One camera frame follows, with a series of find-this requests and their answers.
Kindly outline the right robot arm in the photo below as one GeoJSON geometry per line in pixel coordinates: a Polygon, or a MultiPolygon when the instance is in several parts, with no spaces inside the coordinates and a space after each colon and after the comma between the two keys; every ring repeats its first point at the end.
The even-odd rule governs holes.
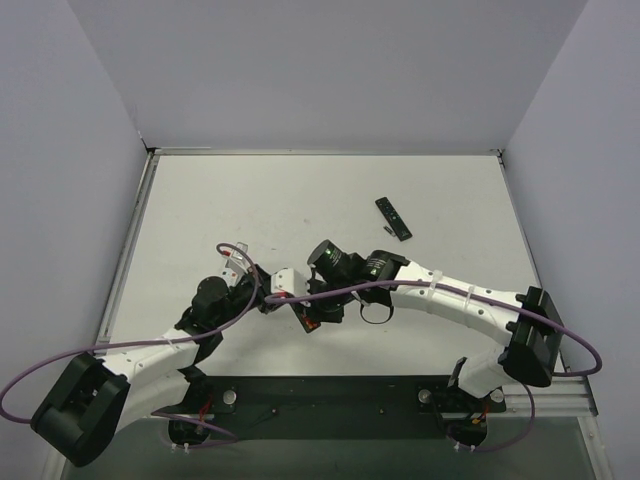
{"type": "Polygon", "coordinates": [[[434,315],[491,339],[493,347],[457,360],[454,388],[482,399],[505,385],[551,385],[562,338],[548,294],[482,289],[429,270],[392,252],[363,257],[329,240],[309,255],[311,277],[304,312],[313,323],[343,313],[346,304],[380,305],[389,313],[411,310],[434,315]]]}

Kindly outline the white remote control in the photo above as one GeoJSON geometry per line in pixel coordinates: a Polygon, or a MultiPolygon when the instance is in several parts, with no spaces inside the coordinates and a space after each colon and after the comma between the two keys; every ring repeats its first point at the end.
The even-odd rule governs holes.
{"type": "Polygon", "coordinates": [[[236,286],[242,274],[240,266],[231,260],[226,261],[220,270],[220,276],[229,288],[236,286]]]}

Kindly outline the red orange battery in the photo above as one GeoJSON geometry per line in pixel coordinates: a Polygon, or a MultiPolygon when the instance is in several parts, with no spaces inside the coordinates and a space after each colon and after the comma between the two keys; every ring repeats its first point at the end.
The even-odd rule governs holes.
{"type": "Polygon", "coordinates": [[[309,320],[305,320],[304,324],[305,324],[305,329],[306,329],[307,333],[311,333],[311,332],[317,330],[320,327],[319,323],[312,322],[312,321],[309,321],[309,320]]]}

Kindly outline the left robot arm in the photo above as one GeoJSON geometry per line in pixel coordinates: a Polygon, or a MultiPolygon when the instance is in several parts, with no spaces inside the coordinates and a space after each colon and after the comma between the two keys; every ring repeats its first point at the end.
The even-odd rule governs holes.
{"type": "Polygon", "coordinates": [[[202,280],[175,326],[152,345],[131,342],[101,358],[75,356],[36,409],[31,429],[73,465],[94,461],[115,434],[166,406],[193,411],[205,387],[197,364],[223,340],[223,325],[263,305],[271,276],[254,266],[234,285],[202,280]]]}

